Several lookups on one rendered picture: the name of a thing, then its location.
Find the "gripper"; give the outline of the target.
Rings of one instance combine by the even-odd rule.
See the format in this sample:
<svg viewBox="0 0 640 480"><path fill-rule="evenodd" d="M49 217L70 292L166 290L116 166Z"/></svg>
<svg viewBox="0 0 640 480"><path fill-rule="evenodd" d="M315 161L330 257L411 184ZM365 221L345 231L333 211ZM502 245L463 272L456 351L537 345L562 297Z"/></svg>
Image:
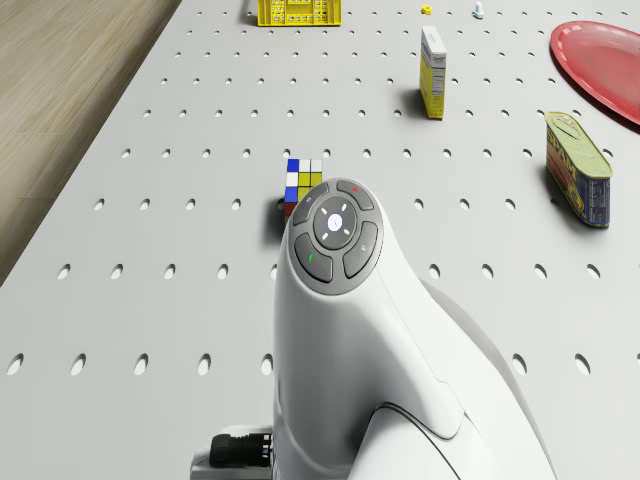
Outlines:
<svg viewBox="0 0 640 480"><path fill-rule="evenodd" d="M190 480L272 480L271 425L232 425L194 453Z"/></svg>

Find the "puzzle cube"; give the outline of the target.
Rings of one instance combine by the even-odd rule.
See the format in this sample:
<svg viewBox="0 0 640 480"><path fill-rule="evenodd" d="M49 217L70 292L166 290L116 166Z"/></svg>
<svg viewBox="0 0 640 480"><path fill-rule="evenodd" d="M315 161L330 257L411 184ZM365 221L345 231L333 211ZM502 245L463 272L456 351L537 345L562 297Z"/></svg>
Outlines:
<svg viewBox="0 0 640 480"><path fill-rule="evenodd" d="M283 200L284 221L288 222L300 200L323 181L321 159L287 159L286 182Z"/></svg>

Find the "yellow and white box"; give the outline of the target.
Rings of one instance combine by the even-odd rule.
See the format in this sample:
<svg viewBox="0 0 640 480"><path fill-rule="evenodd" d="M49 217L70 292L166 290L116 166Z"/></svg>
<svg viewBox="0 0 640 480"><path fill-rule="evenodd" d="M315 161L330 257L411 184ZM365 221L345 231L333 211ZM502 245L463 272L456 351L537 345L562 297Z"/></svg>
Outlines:
<svg viewBox="0 0 640 480"><path fill-rule="evenodd" d="M421 34L419 88L431 119L444 116L447 49L434 26L424 26Z"/></svg>

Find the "flat-sided can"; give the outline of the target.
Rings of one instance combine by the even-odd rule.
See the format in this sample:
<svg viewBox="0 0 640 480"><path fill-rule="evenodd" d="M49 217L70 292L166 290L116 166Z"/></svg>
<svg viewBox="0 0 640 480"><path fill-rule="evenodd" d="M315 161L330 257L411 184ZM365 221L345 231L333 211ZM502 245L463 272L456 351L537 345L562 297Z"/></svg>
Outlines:
<svg viewBox="0 0 640 480"><path fill-rule="evenodd" d="M613 170L579 122L563 112L546 112L546 167L586 224L610 223Z"/></svg>

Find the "yellow basket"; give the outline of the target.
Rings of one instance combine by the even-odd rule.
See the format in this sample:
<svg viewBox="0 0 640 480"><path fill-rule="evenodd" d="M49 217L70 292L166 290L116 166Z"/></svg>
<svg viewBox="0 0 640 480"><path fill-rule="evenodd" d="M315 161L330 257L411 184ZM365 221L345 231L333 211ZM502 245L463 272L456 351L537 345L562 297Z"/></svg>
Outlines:
<svg viewBox="0 0 640 480"><path fill-rule="evenodd" d="M341 0L258 0L259 26L334 26L342 23Z"/></svg>

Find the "red plate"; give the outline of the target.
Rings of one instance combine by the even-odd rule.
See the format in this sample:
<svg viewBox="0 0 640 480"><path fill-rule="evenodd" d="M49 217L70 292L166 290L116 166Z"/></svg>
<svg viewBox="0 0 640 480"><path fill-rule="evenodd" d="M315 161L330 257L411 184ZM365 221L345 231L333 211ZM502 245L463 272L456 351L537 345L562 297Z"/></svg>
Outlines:
<svg viewBox="0 0 640 480"><path fill-rule="evenodd" d="M640 125L640 33L576 20L555 27L550 46L562 69L584 91Z"/></svg>

